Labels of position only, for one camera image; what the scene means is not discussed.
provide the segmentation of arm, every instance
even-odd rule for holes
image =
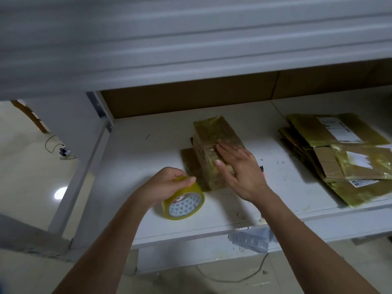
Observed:
[[[155,203],[195,182],[194,177],[172,181],[185,175],[182,170],[166,167],[137,189],[53,293],[115,293],[142,218]]]
[[[235,176],[219,160],[215,162],[218,171],[238,196],[259,209],[305,293],[378,293],[268,187],[248,150],[222,141],[216,149],[233,167]]]

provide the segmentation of floor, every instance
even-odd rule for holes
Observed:
[[[77,166],[77,159],[61,161],[45,150],[51,134],[42,134],[9,102],[0,102],[0,213],[46,229],[60,201],[54,192],[66,186]],[[59,143],[48,142],[52,150]],[[71,215],[64,237],[76,231],[94,176],[89,174]],[[392,288],[392,244],[385,238],[355,246],[351,241],[330,244],[347,262],[381,293]],[[223,260],[203,264],[204,276],[218,280],[240,280],[259,268],[264,256]],[[0,250],[0,294],[51,293],[71,263],[42,259]],[[262,270],[240,283],[218,283],[201,275],[196,267],[177,268],[148,276],[121,278],[117,293],[302,293],[282,252],[267,256]]]

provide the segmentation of yellow packing tape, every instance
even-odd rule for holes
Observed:
[[[185,178],[187,177],[181,176],[174,181],[178,182]],[[197,182],[194,182],[190,187],[175,192],[173,196],[163,201],[162,207],[165,218],[179,220],[193,215],[202,207],[203,203],[204,194]]]

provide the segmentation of electrical cable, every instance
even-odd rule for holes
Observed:
[[[56,135],[53,135],[53,136],[49,137],[49,139],[45,142],[45,149],[46,149],[49,153],[53,153],[53,152],[55,151],[55,149],[56,149],[56,146],[58,146],[58,145],[64,146],[64,144],[59,143],[59,144],[56,144],[56,145],[55,145],[55,147],[53,148],[52,151],[48,150],[48,148],[46,147],[46,144],[48,143],[48,141],[49,141],[51,138],[53,138],[53,137],[55,137],[55,136],[56,136]]]
[[[213,282],[217,282],[217,283],[240,283],[240,282],[243,282],[243,281],[246,281],[246,280],[250,279],[251,277],[255,276],[257,273],[259,273],[259,272],[261,271],[262,266],[263,266],[263,263],[264,263],[265,259],[267,258],[268,254],[269,254],[269,253],[267,253],[267,254],[264,256],[264,258],[263,258],[263,260],[262,260],[262,263],[260,264],[260,267],[259,267],[259,269],[257,270],[257,272],[252,273],[250,276],[244,277],[243,279],[240,279],[240,280],[238,280],[238,281],[216,280],[216,279],[213,279],[212,277],[206,276],[206,275],[200,270],[200,268],[199,268],[197,265],[196,265],[196,269],[197,269],[197,271],[198,271],[203,277],[205,277],[206,279],[209,279],[210,281],[213,281]]]

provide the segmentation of hand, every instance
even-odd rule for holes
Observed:
[[[241,146],[228,145],[220,139],[218,139],[216,149],[223,159],[233,167],[235,176],[228,171],[222,161],[216,160],[214,165],[239,197],[255,203],[263,195],[272,192],[251,152]]]
[[[187,174],[181,169],[165,167],[138,188],[132,197],[143,200],[148,207],[151,207],[157,202],[170,198],[178,190],[191,186],[196,181],[196,178],[191,176],[182,181],[173,182],[173,179],[179,176],[187,176]]]

